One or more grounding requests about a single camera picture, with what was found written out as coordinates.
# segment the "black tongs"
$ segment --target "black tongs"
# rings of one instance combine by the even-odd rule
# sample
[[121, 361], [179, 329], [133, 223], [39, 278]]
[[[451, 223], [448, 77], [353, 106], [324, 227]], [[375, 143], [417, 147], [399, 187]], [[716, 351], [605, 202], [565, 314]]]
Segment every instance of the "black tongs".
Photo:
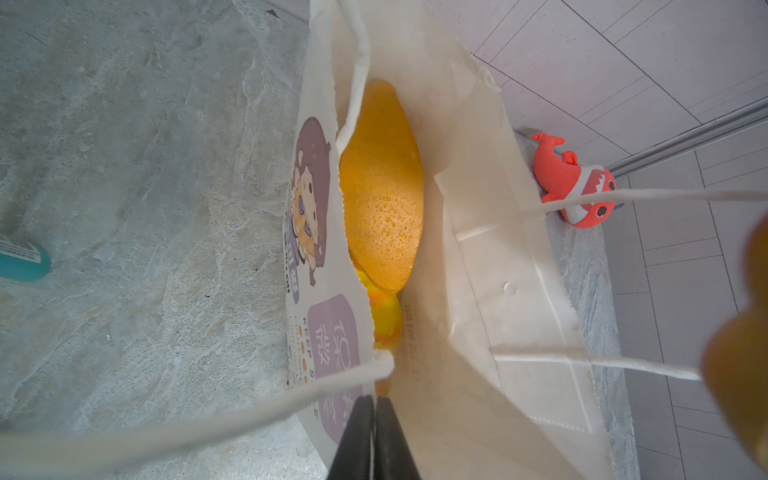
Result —
[[421, 480], [392, 401], [379, 397], [374, 411], [370, 395], [358, 397], [352, 407], [328, 480], [369, 480], [371, 444], [373, 480]]

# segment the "white rope handle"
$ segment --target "white rope handle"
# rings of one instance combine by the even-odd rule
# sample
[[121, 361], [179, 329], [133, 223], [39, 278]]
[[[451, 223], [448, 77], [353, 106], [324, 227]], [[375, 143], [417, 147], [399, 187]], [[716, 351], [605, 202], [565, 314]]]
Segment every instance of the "white rope handle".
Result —
[[589, 205], [598, 202], [628, 202], [632, 200], [714, 200], [720, 202], [759, 201], [768, 200], [768, 190], [668, 190], [666, 188], [645, 188], [637, 190], [613, 190], [597, 194], [581, 195], [579, 197], [556, 200], [537, 205], [525, 213], [545, 214], [562, 210], [574, 205]]
[[352, 134], [355, 133], [357, 118], [360, 116], [362, 94], [366, 90], [368, 70], [371, 67], [371, 42], [357, 0], [338, 0], [338, 2], [341, 13], [347, 25], [352, 29], [357, 43], [357, 58], [355, 59], [355, 70], [352, 73], [352, 88], [349, 91], [349, 109], [346, 111], [344, 126], [336, 136], [336, 149], [341, 155], [346, 146], [349, 145]]
[[494, 353], [493, 358], [499, 362], [553, 362], [553, 363], [580, 363], [583, 365], [596, 365], [615, 367], [619, 369], [640, 370], [641, 372], [656, 373], [658, 375], [672, 376], [683, 380], [701, 380], [698, 369], [687, 366], [672, 366], [665, 363], [649, 362], [648, 360], [630, 359], [627, 357], [595, 356], [587, 353], [529, 353], [529, 352], [503, 352]]
[[221, 442], [285, 419], [316, 399], [384, 379], [394, 368], [389, 351], [374, 350], [368, 363], [317, 379], [259, 406], [207, 419], [177, 420], [103, 435], [0, 434], [0, 476], [82, 476]]

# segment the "cartoon girl illustration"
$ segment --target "cartoon girl illustration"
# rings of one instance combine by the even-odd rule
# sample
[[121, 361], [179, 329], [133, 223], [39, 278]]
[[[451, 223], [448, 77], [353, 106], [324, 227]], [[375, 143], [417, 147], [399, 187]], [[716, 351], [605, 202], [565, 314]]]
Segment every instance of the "cartoon girl illustration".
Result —
[[330, 184], [329, 153], [320, 122], [307, 118], [296, 141], [291, 179], [291, 224], [298, 240], [301, 263], [310, 264], [310, 285], [315, 269], [326, 261], [326, 214]]

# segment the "gray marble surface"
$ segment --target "gray marble surface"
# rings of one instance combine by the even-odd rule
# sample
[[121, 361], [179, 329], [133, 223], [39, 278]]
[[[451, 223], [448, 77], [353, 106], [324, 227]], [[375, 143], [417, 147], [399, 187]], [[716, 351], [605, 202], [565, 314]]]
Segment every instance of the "gray marble surface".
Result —
[[[295, 25], [255, 0], [0, 3], [0, 230], [54, 260], [0, 279], [0, 429], [106, 432], [285, 390]], [[547, 222], [589, 350], [618, 354], [600, 229]], [[637, 478], [623, 373], [594, 373], [618, 478]], [[325, 472], [291, 418], [109, 478]]]

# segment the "cartoon face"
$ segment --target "cartoon face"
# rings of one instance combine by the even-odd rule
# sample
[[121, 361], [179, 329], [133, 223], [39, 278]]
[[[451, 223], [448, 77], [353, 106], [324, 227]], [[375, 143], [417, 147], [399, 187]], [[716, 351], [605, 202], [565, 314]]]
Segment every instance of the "cartoon face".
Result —
[[330, 148], [320, 122], [308, 118], [296, 141], [290, 191], [293, 235], [302, 263], [310, 265], [310, 285], [315, 284], [315, 269], [325, 264]]
[[[596, 194], [616, 190], [616, 179], [613, 174], [603, 167], [584, 167], [584, 173], [589, 174], [581, 195]], [[616, 204], [600, 202], [597, 204], [576, 205], [561, 210], [566, 221], [577, 228], [592, 228], [603, 223]]]

